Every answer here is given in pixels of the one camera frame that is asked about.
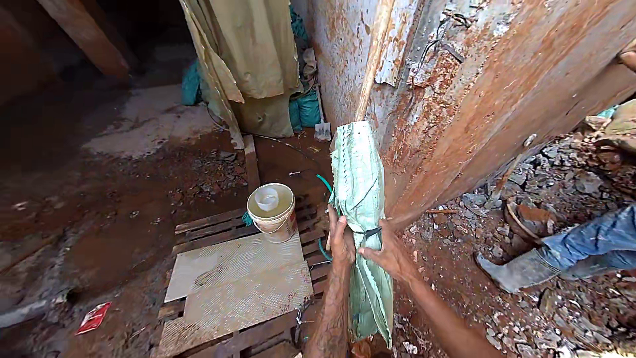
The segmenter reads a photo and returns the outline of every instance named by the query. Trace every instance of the wooden beam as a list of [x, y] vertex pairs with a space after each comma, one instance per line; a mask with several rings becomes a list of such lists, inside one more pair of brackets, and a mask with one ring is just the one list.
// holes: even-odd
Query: wooden beam
[[[118, 48], [113, 39], [106, 35], [106, 31], [100, 27], [81, 0], [38, 2], [102, 73], [121, 80], [128, 78], [130, 64], [126, 60], [125, 51]], [[101, 9], [93, 6], [92, 11]]]
[[248, 134], [243, 136], [245, 143], [245, 166], [247, 166], [247, 188], [250, 194], [261, 186], [261, 178], [258, 176], [258, 159], [256, 158], [256, 147], [254, 147], [254, 136]]

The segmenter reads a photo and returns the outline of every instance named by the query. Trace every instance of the boot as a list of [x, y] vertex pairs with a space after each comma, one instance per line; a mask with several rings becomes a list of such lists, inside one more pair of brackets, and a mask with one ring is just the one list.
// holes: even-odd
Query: boot
[[560, 273], [539, 256], [537, 249], [532, 249], [505, 265], [495, 265], [481, 254], [475, 260], [490, 279], [508, 293], [538, 285]]
[[612, 267], [607, 263], [607, 259], [604, 256], [593, 255], [580, 260], [576, 265], [561, 273], [559, 277], [564, 280], [574, 281], [618, 271], [618, 268]]

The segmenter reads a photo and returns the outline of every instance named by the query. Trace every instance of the muddy ground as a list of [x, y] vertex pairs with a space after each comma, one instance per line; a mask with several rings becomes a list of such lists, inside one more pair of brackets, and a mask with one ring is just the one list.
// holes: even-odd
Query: muddy ground
[[[0, 311], [73, 290], [72, 304], [0, 330], [3, 356], [148, 356], [160, 337], [174, 226], [245, 206], [243, 151], [204, 108], [172, 105], [165, 94], [174, 89], [140, 90], [157, 88], [156, 108], [133, 118], [129, 109], [148, 102], [113, 88], [61, 87], [3, 108], [12, 122], [0, 178]], [[303, 153], [255, 139], [261, 181], [323, 201], [315, 175], [331, 178], [328, 143], [310, 131], [285, 142]], [[75, 336], [84, 314], [107, 301], [99, 329]]]
[[[64, 309], [0, 330], [3, 356], [148, 356], [160, 337], [156, 316], [174, 259], [174, 226], [245, 205], [243, 152], [232, 148], [227, 132], [201, 125], [209, 120], [201, 107], [168, 103], [174, 88], [154, 91], [150, 100], [160, 98], [159, 104], [136, 101], [132, 115], [127, 104], [135, 95], [108, 83], [61, 85], [2, 109], [0, 311], [74, 292]], [[139, 111], [146, 107], [154, 109]], [[181, 127], [188, 118], [194, 124]], [[512, 177], [518, 183], [509, 183], [502, 197], [553, 210], [558, 228], [632, 203], [629, 160], [599, 155], [581, 138], [558, 138], [522, 163]], [[331, 180], [328, 148], [312, 131], [285, 140], [303, 153], [264, 138], [255, 142], [261, 182], [285, 183], [315, 203], [326, 200], [315, 175]], [[596, 189], [577, 189], [568, 174], [575, 170], [593, 173], [586, 177]], [[487, 198], [491, 186], [475, 194]], [[632, 349], [634, 275], [556, 278], [504, 294], [473, 255], [503, 263], [532, 246], [506, 229], [501, 206], [484, 217], [461, 199], [442, 209], [457, 213], [424, 215], [401, 236], [431, 287], [506, 355]], [[404, 287], [396, 285], [395, 297], [396, 355], [445, 356]], [[107, 301], [113, 305], [98, 330], [75, 336], [84, 314]]]

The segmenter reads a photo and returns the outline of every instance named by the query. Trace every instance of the crumpled plastic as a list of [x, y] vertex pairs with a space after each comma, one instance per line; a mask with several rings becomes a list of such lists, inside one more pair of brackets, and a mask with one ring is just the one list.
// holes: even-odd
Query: crumpled plastic
[[[380, 250], [381, 233], [365, 239], [364, 232], [376, 229], [384, 218], [384, 169], [369, 121], [338, 127], [331, 153], [333, 192], [329, 201], [354, 232], [356, 249]], [[351, 275], [349, 329], [359, 341], [380, 333], [391, 347], [393, 328], [393, 281], [371, 260], [356, 254]]]

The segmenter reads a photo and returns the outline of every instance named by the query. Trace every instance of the tan tarp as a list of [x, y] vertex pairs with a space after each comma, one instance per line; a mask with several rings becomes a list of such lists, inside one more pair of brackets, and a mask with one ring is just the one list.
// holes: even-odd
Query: tan tarp
[[[232, 138], [237, 136], [233, 126], [254, 134], [292, 136], [289, 96], [302, 86], [288, 1], [181, 2], [205, 64], [211, 108], [226, 123], [233, 121]], [[226, 113], [227, 99], [240, 103], [232, 106], [238, 122]]]

